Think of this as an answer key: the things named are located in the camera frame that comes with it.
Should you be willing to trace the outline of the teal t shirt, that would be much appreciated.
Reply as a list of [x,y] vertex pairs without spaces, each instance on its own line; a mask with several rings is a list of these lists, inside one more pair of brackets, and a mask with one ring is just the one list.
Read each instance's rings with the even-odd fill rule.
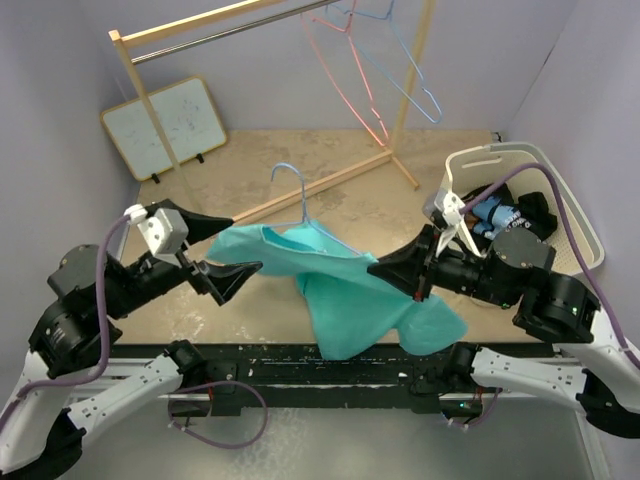
[[389,331],[407,353],[424,356],[462,339],[465,321],[437,295],[416,302],[370,275],[369,252],[356,254],[313,221],[279,231],[265,224],[230,227],[206,257],[222,264],[259,262],[260,274],[292,277],[310,312],[321,355],[347,360]]

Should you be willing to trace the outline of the blue hanger of teal shirt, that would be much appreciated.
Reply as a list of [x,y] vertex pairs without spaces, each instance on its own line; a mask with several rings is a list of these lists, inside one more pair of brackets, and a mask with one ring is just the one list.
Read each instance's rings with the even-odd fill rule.
[[334,243],[346,248],[353,255],[362,255],[362,252],[355,249],[354,247],[348,245],[343,242],[336,236],[334,236],[329,230],[327,230],[324,226],[322,226],[317,220],[313,219],[309,213],[308,205],[307,205],[307,189],[306,189],[306,180],[303,174],[293,165],[286,162],[276,163],[275,166],[271,170],[270,180],[274,181],[276,173],[281,169],[287,169],[292,171],[298,178],[300,184],[300,195],[301,195],[301,220],[297,222],[284,222],[284,223],[272,223],[269,224],[270,228],[276,227],[293,227],[293,226],[306,226],[312,228],[319,232],[321,235],[325,236],[329,240]]

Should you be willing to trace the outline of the pink hanger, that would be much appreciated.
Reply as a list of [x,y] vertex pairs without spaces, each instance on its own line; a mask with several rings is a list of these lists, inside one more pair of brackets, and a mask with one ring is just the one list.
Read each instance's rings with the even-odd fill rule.
[[390,134],[354,39],[357,4],[357,1],[329,4],[300,14],[300,22],[341,102],[374,143],[386,148]]

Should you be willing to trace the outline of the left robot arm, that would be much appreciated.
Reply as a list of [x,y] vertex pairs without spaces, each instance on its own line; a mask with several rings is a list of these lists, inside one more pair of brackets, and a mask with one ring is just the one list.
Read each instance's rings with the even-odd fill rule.
[[133,205],[118,224],[137,227],[147,243],[134,263],[121,264],[106,244],[83,244],[68,251],[48,278],[55,301],[29,338],[23,371],[1,414],[5,479],[56,479],[97,436],[157,397],[214,388],[204,357],[179,340],[116,385],[70,402],[77,387],[105,372],[121,336],[117,320],[182,284],[225,304],[261,268],[260,262],[189,259],[189,246],[230,228],[232,220],[171,200]]

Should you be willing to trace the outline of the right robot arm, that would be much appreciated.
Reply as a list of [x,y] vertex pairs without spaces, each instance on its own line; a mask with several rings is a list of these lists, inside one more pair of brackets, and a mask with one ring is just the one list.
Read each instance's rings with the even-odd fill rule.
[[456,391],[477,386],[551,400],[610,435],[638,438],[639,372],[626,356],[632,349],[616,339],[603,300],[579,279],[553,270],[555,249],[524,228],[499,233],[484,256],[459,239],[439,250],[443,237],[426,225],[368,272],[415,301],[439,287],[503,309],[515,307],[516,327],[580,363],[553,366],[457,342],[443,370],[446,383]]

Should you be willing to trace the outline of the black t shirt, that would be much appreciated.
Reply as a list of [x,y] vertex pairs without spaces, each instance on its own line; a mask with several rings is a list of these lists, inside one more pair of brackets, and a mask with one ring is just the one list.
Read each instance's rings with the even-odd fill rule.
[[507,185],[502,185],[465,215],[467,227],[479,250],[485,250],[503,230],[522,227],[541,241],[557,229],[557,217],[550,212],[546,197],[531,192],[513,197]]

